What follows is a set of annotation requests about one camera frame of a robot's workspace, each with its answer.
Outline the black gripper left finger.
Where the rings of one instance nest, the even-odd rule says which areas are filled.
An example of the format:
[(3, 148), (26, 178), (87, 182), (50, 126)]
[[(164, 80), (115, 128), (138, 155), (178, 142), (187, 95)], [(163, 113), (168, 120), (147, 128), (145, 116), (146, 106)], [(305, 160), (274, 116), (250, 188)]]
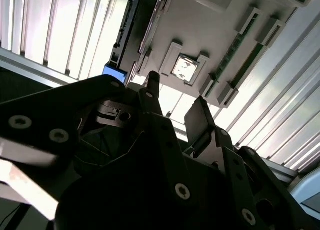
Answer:
[[(126, 154), (122, 141), (141, 114), (161, 115), (160, 76), (134, 91), (110, 75), (45, 90), (0, 105), (0, 180), (51, 221), (79, 179)], [(118, 156), (76, 181), (67, 179), (82, 138), (107, 127), (124, 130)]]

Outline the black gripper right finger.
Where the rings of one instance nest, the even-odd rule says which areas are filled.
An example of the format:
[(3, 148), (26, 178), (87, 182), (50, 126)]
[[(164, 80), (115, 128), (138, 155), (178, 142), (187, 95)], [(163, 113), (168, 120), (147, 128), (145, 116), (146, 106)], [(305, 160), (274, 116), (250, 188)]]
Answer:
[(197, 167), (205, 226), (212, 230), (317, 230), (262, 158), (215, 124), (207, 102), (198, 97), (185, 118), (186, 153)]

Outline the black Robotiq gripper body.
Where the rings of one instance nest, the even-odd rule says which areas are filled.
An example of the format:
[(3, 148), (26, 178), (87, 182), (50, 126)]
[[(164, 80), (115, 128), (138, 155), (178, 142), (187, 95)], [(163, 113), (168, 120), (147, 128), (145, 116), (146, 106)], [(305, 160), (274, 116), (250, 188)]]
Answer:
[(241, 214), (222, 159), (186, 155), (172, 122), (141, 114), (126, 154), (73, 183), (58, 205), (57, 230), (235, 230)]

